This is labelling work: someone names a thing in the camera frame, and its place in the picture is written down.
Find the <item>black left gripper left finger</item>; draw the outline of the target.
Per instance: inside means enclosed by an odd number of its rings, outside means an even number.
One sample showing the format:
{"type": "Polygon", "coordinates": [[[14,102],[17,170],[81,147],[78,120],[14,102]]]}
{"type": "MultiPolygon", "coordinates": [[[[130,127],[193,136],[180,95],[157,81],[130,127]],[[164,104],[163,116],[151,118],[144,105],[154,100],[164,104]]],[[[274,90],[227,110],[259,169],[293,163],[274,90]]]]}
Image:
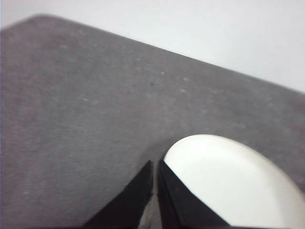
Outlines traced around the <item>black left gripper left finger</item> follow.
{"type": "Polygon", "coordinates": [[[84,229],[136,229],[153,195],[153,162],[147,161],[128,185],[84,225],[84,229]]]}

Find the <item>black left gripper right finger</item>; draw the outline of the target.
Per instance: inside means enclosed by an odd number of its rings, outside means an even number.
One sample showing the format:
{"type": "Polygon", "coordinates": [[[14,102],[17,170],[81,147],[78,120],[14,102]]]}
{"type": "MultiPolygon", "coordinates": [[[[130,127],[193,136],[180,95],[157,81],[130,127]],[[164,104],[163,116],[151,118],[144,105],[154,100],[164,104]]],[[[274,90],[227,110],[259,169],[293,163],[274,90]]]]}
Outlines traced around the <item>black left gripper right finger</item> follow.
{"type": "Polygon", "coordinates": [[[229,229],[231,226],[197,198],[161,160],[158,198],[164,229],[229,229]]]}

